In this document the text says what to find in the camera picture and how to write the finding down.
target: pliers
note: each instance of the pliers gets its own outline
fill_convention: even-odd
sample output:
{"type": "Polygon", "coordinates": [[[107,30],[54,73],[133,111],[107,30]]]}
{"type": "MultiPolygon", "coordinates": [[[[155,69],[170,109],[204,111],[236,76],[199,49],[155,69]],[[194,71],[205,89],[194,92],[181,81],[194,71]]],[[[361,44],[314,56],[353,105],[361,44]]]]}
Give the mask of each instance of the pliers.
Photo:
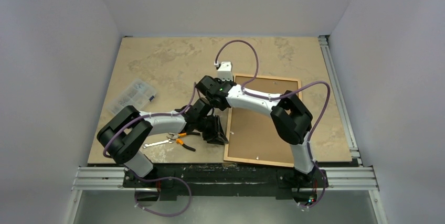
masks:
{"type": "Polygon", "coordinates": [[[190,133],[169,133],[167,135],[167,138],[170,140],[174,140],[176,141],[178,144],[182,145],[182,147],[186,148],[187,150],[190,150],[192,152],[195,152],[196,149],[192,148],[186,144],[184,144],[184,142],[180,139],[180,137],[184,137],[186,135],[196,135],[196,136],[201,136],[201,134],[199,132],[190,132],[190,133]]]}

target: wooden frame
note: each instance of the wooden frame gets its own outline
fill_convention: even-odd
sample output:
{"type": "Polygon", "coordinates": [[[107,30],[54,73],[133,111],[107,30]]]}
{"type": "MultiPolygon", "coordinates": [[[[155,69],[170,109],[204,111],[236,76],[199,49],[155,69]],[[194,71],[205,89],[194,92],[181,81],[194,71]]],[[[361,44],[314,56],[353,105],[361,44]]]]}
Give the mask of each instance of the wooden frame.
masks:
{"type": "MultiPolygon", "coordinates": [[[[253,77],[252,74],[234,74],[234,80],[236,77],[253,77]]],[[[284,77],[270,77],[270,76],[257,76],[257,78],[261,79],[270,79],[270,80],[283,80],[283,81],[294,81],[297,83],[298,88],[301,88],[301,81],[299,79],[293,78],[284,78],[284,77]]],[[[298,97],[302,100],[302,93],[298,93],[298,97]]],[[[240,162],[240,163],[250,163],[250,164],[261,164],[261,165],[273,165],[273,166],[283,166],[283,167],[293,167],[294,163],[284,163],[284,162],[273,162],[273,161],[264,161],[264,160],[256,160],[256,159],[248,159],[248,158],[239,158],[239,157],[230,157],[229,156],[229,146],[230,146],[230,128],[232,122],[232,108],[229,109],[229,114],[227,118],[227,129],[226,129],[226,137],[229,140],[229,144],[226,144],[224,147],[224,161],[230,162],[240,162]]]]}

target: beige marble surface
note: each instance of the beige marble surface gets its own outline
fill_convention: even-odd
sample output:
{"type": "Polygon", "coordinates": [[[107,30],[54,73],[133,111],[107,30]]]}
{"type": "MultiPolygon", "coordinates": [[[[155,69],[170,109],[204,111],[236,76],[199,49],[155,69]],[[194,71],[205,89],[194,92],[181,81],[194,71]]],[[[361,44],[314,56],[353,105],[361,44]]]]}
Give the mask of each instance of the beige marble surface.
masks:
{"type": "MultiPolygon", "coordinates": [[[[109,105],[134,79],[140,78],[157,89],[156,98],[143,110],[166,112],[187,104],[192,95],[193,82],[204,75],[216,76],[213,66],[221,46],[235,38],[178,37],[178,38],[123,38],[113,74],[100,115],[97,131],[113,115],[109,105]]],[[[258,74],[297,78],[302,84],[316,80],[329,82],[326,66],[315,37],[255,37],[242,38],[257,50],[260,62],[258,74]]],[[[254,73],[255,59],[250,48],[241,43],[231,44],[222,52],[219,61],[232,61],[234,73],[254,73]]],[[[326,96],[324,86],[314,86],[303,92],[303,102],[315,118],[319,115],[326,96]]],[[[227,111],[221,115],[223,129],[227,111]]],[[[165,140],[165,135],[148,137],[146,143],[165,140]]],[[[188,151],[178,144],[164,144],[141,149],[153,162],[222,162],[224,147],[207,144],[197,136],[187,136],[184,142],[196,148],[188,151]]],[[[322,162],[350,161],[351,155],[335,99],[331,97],[325,116],[315,131],[313,152],[322,162]]],[[[95,139],[88,163],[113,163],[102,156],[103,147],[95,139]]]]}

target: metal tool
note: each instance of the metal tool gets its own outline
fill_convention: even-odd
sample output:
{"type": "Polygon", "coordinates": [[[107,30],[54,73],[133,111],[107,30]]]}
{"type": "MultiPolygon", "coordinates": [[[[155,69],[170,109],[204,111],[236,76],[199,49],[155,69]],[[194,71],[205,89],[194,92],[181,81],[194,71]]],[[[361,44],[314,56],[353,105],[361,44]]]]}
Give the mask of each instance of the metal tool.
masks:
{"type": "Polygon", "coordinates": [[[186,148],[187,150],[195,152],[196,151],[195,148],[190,147],[190,146],[184,144],[184,142],[180,139],[180,137],[183,137],[183,136],[186,136],[186,135],[197,135],[197,136],[200,136],[201,134],[198,133],[198,132],[179,133],[179,134],[177,134],[177,133],[169,133],[167,135],[167,138],[172,140],[172,141],[175,141],[176,143],[180,144],[182,147],[186,148]]]}
{"type": "Polygon", "coordinates": [[[166,144],[166,143],[173,144],[174,142],[175,142],[174,140],[167,139],[167,140],[160,141],[160,142],[156,142],[156,143],[152,143],[152,144],[144,144],[144,146],[142,146],[142,148],[145,149],[145,148],[150,147],[150,146],[155,146],[155,145],[160,145],[160,144],[166,144]]]}

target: clear plastic box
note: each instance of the clear plastic box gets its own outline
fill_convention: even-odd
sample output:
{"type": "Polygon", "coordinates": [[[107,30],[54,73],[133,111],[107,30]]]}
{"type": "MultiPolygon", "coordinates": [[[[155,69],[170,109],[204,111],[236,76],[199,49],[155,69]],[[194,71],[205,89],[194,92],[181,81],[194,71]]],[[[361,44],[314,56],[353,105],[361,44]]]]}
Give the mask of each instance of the clear plastic box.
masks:
{"type": "Polygon", "coordinates": [[[134,80],[111,104],[107,106],[111,114],[118,114],[125,106],[133,105],[137,110],[143,109],[153,101],[156,89],[140,79],[134,80]]]}

